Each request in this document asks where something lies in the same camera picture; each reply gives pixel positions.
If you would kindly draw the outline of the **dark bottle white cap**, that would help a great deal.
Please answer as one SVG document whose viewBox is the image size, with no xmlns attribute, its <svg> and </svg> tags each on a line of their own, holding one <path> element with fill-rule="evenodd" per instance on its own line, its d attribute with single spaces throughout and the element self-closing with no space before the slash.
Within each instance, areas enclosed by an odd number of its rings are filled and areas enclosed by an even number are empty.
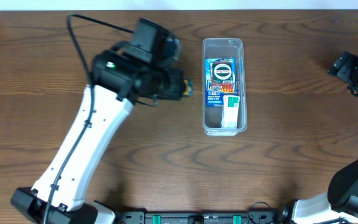
<svg viewBox="0 0 358 224">
<path fill-rule="evenodd" d="M 183 97 L 190 97 L 193 95 L 193 82 L 189 79 L 184 79 L 185 91 L 183 92 Z"/>
</svg>

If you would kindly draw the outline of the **blue fever patch box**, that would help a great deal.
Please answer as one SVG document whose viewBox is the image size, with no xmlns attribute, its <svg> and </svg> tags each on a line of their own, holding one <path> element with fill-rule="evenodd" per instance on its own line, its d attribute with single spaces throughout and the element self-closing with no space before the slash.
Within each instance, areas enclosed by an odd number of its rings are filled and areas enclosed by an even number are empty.
<svg viewBox="0 0 358 224">
<path fill-rule="evenodd" d="M 205 80 L 205 94 L 206 94 L 206 106 L 207 107 L 222 107 L 224 94 L 220 91 L 208 90 L 212 83 L 211 78 L 211 65 L 213 63 L 231 63 L 234 72 L 234 83 L 236 88 L 236 66 L 234 57 L 229 58 L 207 58 L 204 61 L 204 80 Z"/>
</svg>

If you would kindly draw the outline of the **white green Panadol box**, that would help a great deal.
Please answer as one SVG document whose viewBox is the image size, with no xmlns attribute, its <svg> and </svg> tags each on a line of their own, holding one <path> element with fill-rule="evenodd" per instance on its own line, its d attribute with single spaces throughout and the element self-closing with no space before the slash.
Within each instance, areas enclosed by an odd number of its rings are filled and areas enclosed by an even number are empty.
<svg viewBox="0 0 358 224">
<path fill-rule="evenodd" d="M 240 97 L 236 95 L 224 95 L 223 113 L 221 120 L 222 128 L 237 128 Z"/>
</svg>

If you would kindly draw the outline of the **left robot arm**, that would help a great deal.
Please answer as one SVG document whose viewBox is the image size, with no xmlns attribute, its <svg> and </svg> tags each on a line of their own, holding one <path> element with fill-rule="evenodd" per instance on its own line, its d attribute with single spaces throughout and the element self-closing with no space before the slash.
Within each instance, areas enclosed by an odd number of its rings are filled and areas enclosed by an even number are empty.
<svg viewBox="0 0 358 224">
<path fill-rule="evenodd" d="M 32 187 L 19 187 L 12 206 L 32 223 L 114 223 L 116 213 L 101 202 L 87 203 L 92 176 L 108 144 L 140 97 L 180 100 L 188 81 L 177 50 L 106 50 L 92 61 L 78 114 L 48 169 Z"/>
</svg>

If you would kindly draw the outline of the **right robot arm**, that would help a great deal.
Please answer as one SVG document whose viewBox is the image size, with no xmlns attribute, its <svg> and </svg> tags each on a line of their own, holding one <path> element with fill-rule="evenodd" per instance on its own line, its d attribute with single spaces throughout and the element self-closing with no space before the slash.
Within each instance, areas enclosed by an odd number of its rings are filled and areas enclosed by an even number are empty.
<svg viewBox="0 0 358 224">
<path fill-rule="evenodd" d="M 348 84 L 358 97 L 358 56 L 347 51 L 333 63 L 328 73 Z M 358 223 L 358 159 L 337 171 L 327 192 L 297 200 L 285 207 L 278 223 Z"/>
</svg>

